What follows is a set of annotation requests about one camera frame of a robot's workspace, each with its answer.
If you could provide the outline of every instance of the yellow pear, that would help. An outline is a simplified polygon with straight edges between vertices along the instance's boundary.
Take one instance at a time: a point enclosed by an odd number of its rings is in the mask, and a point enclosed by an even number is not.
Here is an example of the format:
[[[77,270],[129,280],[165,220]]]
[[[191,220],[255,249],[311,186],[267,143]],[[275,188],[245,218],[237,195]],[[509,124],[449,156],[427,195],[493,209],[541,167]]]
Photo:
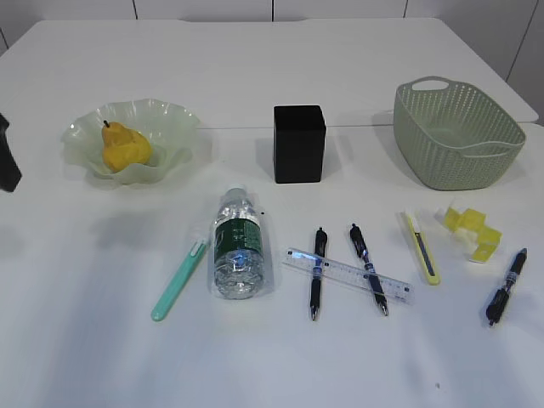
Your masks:
[[[132,163],[145,164],[153,153],[150,142],[140,132],[124,127],[119,122],[104,121],[102,139],[102,158],[114,173]]]

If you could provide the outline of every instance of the white table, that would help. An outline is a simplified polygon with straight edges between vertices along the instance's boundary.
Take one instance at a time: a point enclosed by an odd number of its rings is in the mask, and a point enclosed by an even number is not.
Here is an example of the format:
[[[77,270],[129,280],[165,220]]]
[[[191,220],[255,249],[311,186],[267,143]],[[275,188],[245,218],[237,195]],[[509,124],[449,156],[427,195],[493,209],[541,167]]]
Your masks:
[[[408,169],[391,127],[330,128],[319,184],[275,184],[272,130],[201,130],[191,171],[159,184],[99,182],[60,159],[39,122],[19,125],[23,179],[0,212],[0,402],[63,408],[152,406],[407,408],[544,405],[544,129],[485,190],[438,192]],[[229,184],[243,183],[265,212],[275,290],[244,302],[213,297],[211,253],[170,315],[150,311]],[[487,264],[434,219],[453,198],[503,232]],[[420,214],[442,283],[422,278],[397,213]],[[282,268],[281,250],[356,264],[350,223],[363,229],[379,273],[409,281],[416,302],[390,300],[384,318],[364,292],[324,282],[309,319],[309,277]],[[503,321],[482,319],[513,254],[529,258]]]
[[[274,105],[296,104],[321,105],[328,126],[391,124],[396,88],[428,75],[473,83],[517,122],[537,119],[435,19],[43,21],[0,59],[0,111],[67,126],[107,102],[154,97],[204,128],[271,128]]]

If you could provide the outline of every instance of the water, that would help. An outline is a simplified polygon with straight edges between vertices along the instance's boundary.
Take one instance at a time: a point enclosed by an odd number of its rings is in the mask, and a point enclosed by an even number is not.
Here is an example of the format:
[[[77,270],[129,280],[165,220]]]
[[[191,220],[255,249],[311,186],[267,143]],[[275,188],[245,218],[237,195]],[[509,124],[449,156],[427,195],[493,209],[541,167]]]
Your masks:
[[[264,283],[263,243],[253,204],[242,188],[227,191],[215,220],[214,283],[228,299],[247,299]]]

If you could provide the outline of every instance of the black box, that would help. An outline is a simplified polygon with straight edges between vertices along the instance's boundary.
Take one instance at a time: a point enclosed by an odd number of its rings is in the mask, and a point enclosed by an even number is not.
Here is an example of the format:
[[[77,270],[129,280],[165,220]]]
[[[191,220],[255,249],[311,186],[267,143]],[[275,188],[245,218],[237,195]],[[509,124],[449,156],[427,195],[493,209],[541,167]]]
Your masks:
[[[275,106],[275,182],[320,182],[325,133],[325,120],[318,105]]]

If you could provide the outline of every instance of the yellow utility knife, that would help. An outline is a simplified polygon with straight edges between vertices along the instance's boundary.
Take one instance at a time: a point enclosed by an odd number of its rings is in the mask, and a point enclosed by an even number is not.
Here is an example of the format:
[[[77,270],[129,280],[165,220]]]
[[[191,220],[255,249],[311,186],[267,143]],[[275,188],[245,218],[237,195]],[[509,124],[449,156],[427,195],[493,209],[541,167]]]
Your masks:
[[[440,283],[440,275],[434,264],[433,255],[428,250],[427,240],[419,224],[417,223],[416,216],[409,211],[405,211],[406,222],[410,229],[411,237],[414,240],[416,247],[416,254],[423,267],[423,272],[430,285],[438,285]]]

